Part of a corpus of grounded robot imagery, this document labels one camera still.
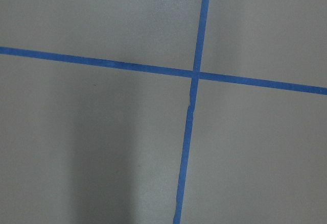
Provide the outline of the blue tape strip crosswise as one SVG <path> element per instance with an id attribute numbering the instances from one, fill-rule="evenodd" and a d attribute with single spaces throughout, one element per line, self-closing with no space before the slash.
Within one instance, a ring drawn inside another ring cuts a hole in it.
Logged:
<path id="1" fill-rule="evenodd" d="M 12 47 L 2 46 L 1 54 L 26 57 L 26 58 L 67 62 L 67 63 L 75 63 L 75 64 L 83 64 L 89 66 L 114 68 L 114 69 L 121 69 L 121 70 L 164 74 L 167 76 L 175 76 L 175 77 L 184 77 L 184 78 L 198 77 L 199 79 L 206 80 L 206 81 L 216 81 L 216 82 L 233 83 L 233 84 L 326 95 L 325 87 L 254 79 L 254 78 L 239 77 L 239 76 L 229 76 L 224 74 L 216 74 L 216 73 L 208 73 L 208 72 L 199 72 L 198 74 L 196 74 L 194 71 L 185 70 L 185 69 L 176 69 L 176 68 L 168 68 L 168 67 L 161 67 L 161 66 L 97 59 L 97 58 L 90 58 L 90 57 L 80 57 L 80 56 L 40 52 L 40 51 L 33 51 L 33 50 L 19 49 L 19 48 L 12 48 Z"/>

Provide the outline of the blue tape strip lengthwise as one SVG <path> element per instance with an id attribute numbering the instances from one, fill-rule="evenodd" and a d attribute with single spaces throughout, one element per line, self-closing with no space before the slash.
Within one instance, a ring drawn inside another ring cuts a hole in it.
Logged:
<path id="1" fill-rule="evenodd" d="M 188 106 L 188 110 L 186 113 L 186 120 L 185 120 L 185 129 L 184 129 L 184 136 L 183 136 L 180 169 L 178 175 L 178 184 L 177 184 L 177 191 L 176 191 L 176 206 L 175 206 L 175 212 L 173 217 L 173 224 L 178 224 L 181 222 L 186 175 L 188 169 L 188 160 L 189 160 L 193 122 L 194 122 L 194 112 L 196 107 L 199 75 L 200 75 L 202 53 L 203 53 L 203 46 L 205 40 L 208 7 L 209 7 L 209 0 L 201 0 L 196 48 L 195 48 L 193 70 L 192 70 L 191 84 L 190 84 L 190 100 L 189 100 L 189 106 Z"/>

